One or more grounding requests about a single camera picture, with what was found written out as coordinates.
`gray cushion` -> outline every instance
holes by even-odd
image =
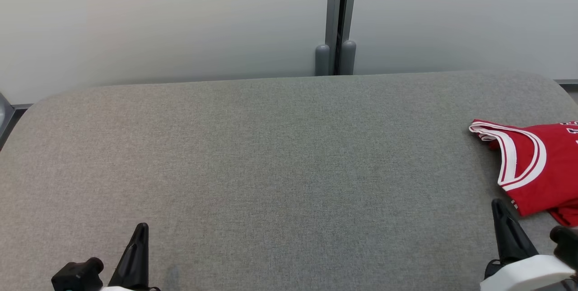
[[[514,71],[127,85],[35,104],[0,152],[0,281],[108,281],[137,223],[150,284],[189,290],[477,290],[497,257],[498,154],[474,118],[578,119]],[[547,213],[522,225],[551,253]]]

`folded red shirt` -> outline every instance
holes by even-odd
[[[498,185],[520,215],[549,211],[578,225],[578,122],[514,127],[474,120],[469,130],[500,149]]]

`red jersey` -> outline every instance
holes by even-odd
[[[519,128],[474,120],[469,130],[499,147],[498,185],[520,215],[548,210],[562,225],[578,225],[578,122]]]

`white wall panel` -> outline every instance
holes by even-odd
[[[355,74],[509,68],[578,79],[578,0],[355,0]]]
[[[313,75],[327,0],[0,0],[0,92]]]

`red fabric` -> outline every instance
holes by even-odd
[[[474,120],[470,131],[502,153],[498,184],[520,215],[549,211],[578,225],[578,122],[519,128]]]

